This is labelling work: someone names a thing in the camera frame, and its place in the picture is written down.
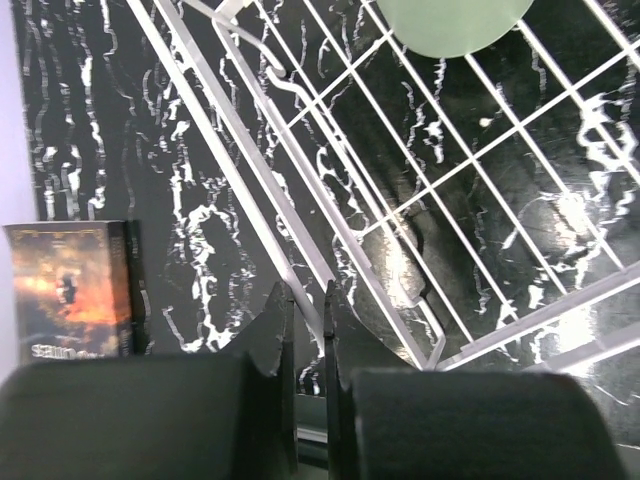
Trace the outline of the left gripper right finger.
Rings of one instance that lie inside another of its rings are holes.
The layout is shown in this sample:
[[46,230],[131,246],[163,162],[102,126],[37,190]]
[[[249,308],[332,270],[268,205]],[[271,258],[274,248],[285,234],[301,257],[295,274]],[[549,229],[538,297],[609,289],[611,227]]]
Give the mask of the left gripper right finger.
[[324,306],[333,479],[625,479],[604,419],[571,377],[410,367],[330,284]]

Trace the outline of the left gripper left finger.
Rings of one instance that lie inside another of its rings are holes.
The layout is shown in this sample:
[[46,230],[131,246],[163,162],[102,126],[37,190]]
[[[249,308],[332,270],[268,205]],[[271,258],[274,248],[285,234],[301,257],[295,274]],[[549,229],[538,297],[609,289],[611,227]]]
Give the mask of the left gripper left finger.
[[1,388],[5,479],[288,479],[294,305],[276,283],[221,351],[42,362]]

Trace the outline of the white wire dish rack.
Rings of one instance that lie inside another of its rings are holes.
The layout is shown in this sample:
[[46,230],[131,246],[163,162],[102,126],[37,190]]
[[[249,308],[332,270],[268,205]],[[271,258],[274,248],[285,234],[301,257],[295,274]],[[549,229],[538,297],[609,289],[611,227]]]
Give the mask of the white wire dish rack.
[[639,346],[639,6],[541,1],[423,58],[375,1],[134,1],[281,275],[230,136],[321,286],[401,357],[581,373]]

